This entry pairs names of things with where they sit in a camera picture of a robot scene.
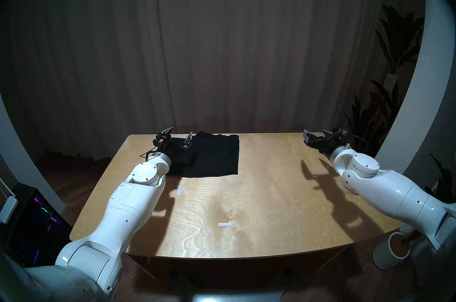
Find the black wire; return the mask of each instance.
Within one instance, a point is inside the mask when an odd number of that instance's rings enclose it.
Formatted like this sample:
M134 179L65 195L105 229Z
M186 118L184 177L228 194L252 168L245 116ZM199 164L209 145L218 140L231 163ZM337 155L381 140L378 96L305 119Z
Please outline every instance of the black wire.
M358 135L354 135L354 134L351 134L351 135L354 136L354 137L357 137L358 139L364 141L366 144L369 145L369 143L368 143L366 140L364 140L362 137L360 137L360 136L358 136Z
M332 139L333 137L335 137L335 136L339 135L339 134L340 134L340 133L342 133L343 131L347 131L347 132L349 132L347 128L342 128L342 129L339 129L337 132L335 132L334 134L332 134L332 135L331 135L331 136L330 136L328 139L326 139L326 140L330 140L330 139Z

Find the white wall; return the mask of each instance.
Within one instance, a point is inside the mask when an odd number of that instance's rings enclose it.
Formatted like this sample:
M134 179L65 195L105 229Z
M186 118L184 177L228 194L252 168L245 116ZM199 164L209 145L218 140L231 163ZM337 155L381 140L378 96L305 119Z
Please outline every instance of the white wall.
M21 183L37 188L49 204L62 214L65 204L52 190L22 146L0 96L0 154Z
M442 102L454 47L452 8L446 0L426 0L423 41L415 72L396 121L376 156L382 168L404 173L416 155Z

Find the cable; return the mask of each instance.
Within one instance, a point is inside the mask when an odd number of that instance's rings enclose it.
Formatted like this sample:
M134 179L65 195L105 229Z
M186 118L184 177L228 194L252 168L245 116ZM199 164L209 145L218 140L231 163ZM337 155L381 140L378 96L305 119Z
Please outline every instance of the cable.
M368 143L366 140L364 140L362 137L360 137L360 136L358 136L358 135L353 135L353 134L352 134L352 136L357 137L359 140L362 140L362 141L364 141L366 144L369 145L369 143Z
M5 182L4 182L1 178L0 178L0 182L1 182L1 183L3 184L3 186L10 192L10 194L15 198L16 196L14 195L14 193L11 191L11 189L9 189L9 188L6 186Z
M330 140L330 139L332 139L333 137L335 137L335 136L339 135L340 133L342 133L343 131L347 131L347 132L348 132L348 129L346 129L346 128L339 129L337 132L335 132L334 134L332 134L330 137L328 137L328 138L325 139L325 140Z

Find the wooden floor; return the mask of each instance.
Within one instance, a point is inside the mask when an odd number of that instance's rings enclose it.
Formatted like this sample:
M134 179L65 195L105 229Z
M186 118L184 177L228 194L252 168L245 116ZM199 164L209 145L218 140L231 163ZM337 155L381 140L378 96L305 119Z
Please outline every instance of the wooden floor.
M53 153L39 160L38 169L67 204L64 217L69 224L74 225L109 161ZM377 237L353 244L318 271L295 276L281 301L396 301L416 291L416 272L410 259L389 271L374 265L372 251L382 240ZM151 277L129 256L124 256L123 265L115 301L179 301L166 280Z

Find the potted plant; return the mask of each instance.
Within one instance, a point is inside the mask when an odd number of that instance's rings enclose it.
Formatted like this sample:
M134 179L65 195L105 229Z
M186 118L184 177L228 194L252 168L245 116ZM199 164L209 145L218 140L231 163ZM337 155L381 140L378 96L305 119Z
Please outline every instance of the potted plant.
M424 17L414 19L414 12L400 16L394 7L382 4L386 20L380 19L386 33L386 41L382 34L375 30L383 54L391 65L391 73L405 62L416 63L416 57L421 47ZM398 83L388 92L379 82L371 80L376 92L371 91L371 102L367 109L361 110L361 102L355 95L355 104L352 105L352 118L345 114L351 133L355 137L351 145L358 152L375 157L381 145L393 126L402 97L399 95Z

